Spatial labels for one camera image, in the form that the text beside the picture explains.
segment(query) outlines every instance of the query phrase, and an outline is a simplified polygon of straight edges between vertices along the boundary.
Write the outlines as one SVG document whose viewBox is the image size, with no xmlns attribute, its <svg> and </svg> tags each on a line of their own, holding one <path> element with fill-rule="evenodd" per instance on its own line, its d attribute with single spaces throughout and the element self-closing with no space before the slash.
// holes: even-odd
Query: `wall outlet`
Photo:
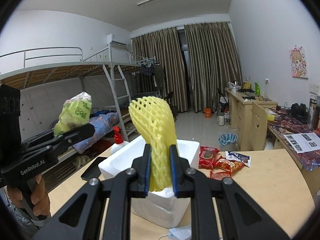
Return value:
<svg viewBox="0 0 320 240">
<path fill-rule="evenodd" d="M 315 94 L 320 95 L 320 86 L 319 85 L 315 85 Z"/>
<path fill-rule="evenodd" d="M 316 93 L 316 84 L 309 84 L 309 92 L 312 94 Z"/>
</svg>

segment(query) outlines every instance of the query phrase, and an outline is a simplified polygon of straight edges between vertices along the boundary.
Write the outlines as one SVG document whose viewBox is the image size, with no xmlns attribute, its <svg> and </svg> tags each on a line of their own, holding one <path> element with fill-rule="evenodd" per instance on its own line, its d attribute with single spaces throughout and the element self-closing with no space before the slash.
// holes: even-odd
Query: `green snack package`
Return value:
<svg viewBox="0 0 320 240">
<path fill-rule="evenodd" d="M 59 121 L 53 128 L 53 135 L 58 136 L 89 122 L 91 96 L 86 92 L 64 102 Z"/>
</svg>

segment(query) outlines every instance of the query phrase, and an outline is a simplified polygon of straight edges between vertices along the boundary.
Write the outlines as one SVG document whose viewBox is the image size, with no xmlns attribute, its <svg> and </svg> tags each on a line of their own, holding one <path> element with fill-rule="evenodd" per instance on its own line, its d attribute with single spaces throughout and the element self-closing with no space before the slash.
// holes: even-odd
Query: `curtain rod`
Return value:
<svg viewBox="0 0 320 240">
<path fill-rule="evenodd" d="M 201 22 L 201 23 L 225 23 L 225 22 L 226 22 L 226 23 L 231 23 L 230 21 L 223 21 L 223 22 Z M 184 27 L 184 26 L 186 26 L 186 25 L 201 24 L 201 23 L 190 23 L 190 24 L 183 24 L 183 25 L 171 26 L 171 27 L 167 27 L 167 28 L 160 29 L 160 30 L 166 30 L 166 29 L 170 29 L 170 28 L 179 28 L 179 27 Z M 153 32 L 144 33 L 144 34 L 135 36 L 135 37 L 133 37 L 133 38 L 137 38 L 137 37 L 140 37 L 140 36 L 142 36 L 142 35 L 149 34 L 149 33 L 154 33 L 154 32 L 160 31 L 160 30 L 156 30 L 156 31 L 153 31 Z"/>
</svg>

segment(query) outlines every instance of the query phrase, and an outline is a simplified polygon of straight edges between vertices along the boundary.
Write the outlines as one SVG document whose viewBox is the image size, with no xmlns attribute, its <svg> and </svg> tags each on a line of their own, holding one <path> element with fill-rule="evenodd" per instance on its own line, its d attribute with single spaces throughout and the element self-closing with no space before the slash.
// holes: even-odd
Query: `green bottle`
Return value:
<svg viewBox="0 0 320 240">
<path fill-rule="evenodd" d="M 260 95 L 260 88 L 259 88 L 259 85 L 258 85 L 258 83 L 254 83 L 254 85 L 255 85 L 255 93 L 259 96 Z"/>
</svg>

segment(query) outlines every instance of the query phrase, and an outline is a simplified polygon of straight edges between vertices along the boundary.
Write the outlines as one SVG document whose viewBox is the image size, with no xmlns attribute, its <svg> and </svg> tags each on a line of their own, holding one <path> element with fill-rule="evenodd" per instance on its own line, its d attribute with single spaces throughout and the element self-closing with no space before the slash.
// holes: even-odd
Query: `cartoon poster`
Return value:
<svg viewBox="0 0 320 240">
<path fill-rule="evenodd" d="M 291 75 L 293 77 L 308 78 L 308 67 L 304 47 L 295 46 L 290 49 Z"/>
</svg>

